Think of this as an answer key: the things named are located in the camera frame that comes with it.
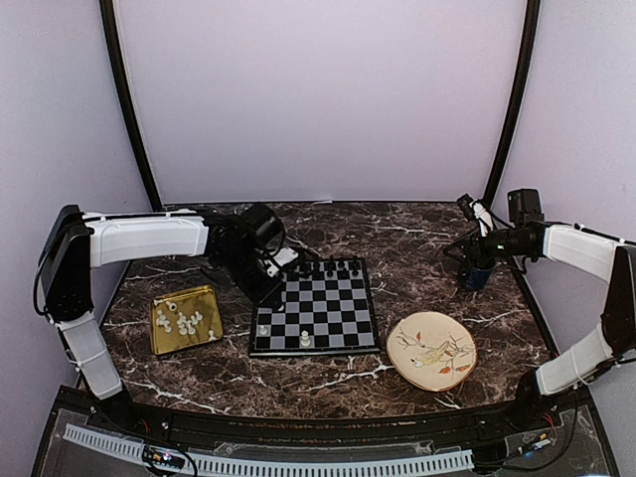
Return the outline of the gold square tray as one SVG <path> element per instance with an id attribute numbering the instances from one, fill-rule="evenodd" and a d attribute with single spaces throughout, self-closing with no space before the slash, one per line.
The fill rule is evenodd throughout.
<path id="1" fill-rule="evenodd" d="M 151 350 L 156 356 L 219 341 L 223 323 L 212 286 L 156 297 L 150 302 Z"/>

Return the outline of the black grey chessboard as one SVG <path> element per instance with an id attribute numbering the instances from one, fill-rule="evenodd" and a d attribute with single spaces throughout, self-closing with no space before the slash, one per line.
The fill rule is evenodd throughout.
<path id="1" fill-rule="evenodd" d="M 252 358 L 347 356 L 381 350 L 367 264 L 362 257 L 304 260 L 282 274 L 281 306 L 252 312 Z M 259 334 L 266 326 L 267 334 Z M 307 330 L 310 348 L 301 348 Z"/>

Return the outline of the white chess king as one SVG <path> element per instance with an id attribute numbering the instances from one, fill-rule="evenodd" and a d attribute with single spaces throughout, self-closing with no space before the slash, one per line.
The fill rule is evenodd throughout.
<path id="1" fill-rule="evenodd" d="M 307 330 L 301 332 L 299 343 L 301 348 L 310 348 L 312 346 L 311 337 Z"/>

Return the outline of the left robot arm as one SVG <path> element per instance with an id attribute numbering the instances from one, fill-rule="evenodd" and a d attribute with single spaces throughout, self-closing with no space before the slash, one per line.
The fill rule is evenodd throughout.
<path id="1" fill-rule="evenodd" d="M 285 245 L 278 215 L 265 204 L 240 214 L 213 209 L 165 213 L 103 215 L 77 205 L 59 211 L 38 260 L 32 300 L 36 313 L 53 324 L 89 391 L 102 403 L 100 414 L 119 433 L 140 424 L 139 409 L 127 391 L 94 318 L 91 273 L 131 260 L 202 256 L 224 268 L 255 305 L 276 306 L 282 272 L 298 259 Z"/>

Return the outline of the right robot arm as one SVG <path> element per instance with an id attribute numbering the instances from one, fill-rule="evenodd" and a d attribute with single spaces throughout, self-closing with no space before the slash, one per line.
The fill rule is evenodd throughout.
<path id="1" fill-rule="evenodd" d="M 586 385 L 612 367 L 634 361 L 635 243 L 581 224 L 546 219 L 535 189 L 509 192 L 507 220 L 468 194 L 457 205 L 474 228 L 447 245 L 444 253 L 457 262 L 462 288 L 482 289 L 499 262 L 523 273 L 528 261 L 543 260 L 557 265 L 561 274 L 578 272 L 596 282 L 596 295 L 604 300 L 599 318 L 587 321 L 591 330 L 531 371 L 519 389 L 523 396 L 508 407 L 508 423 L 527 431 L 546 413 L 543 398 Z"/>

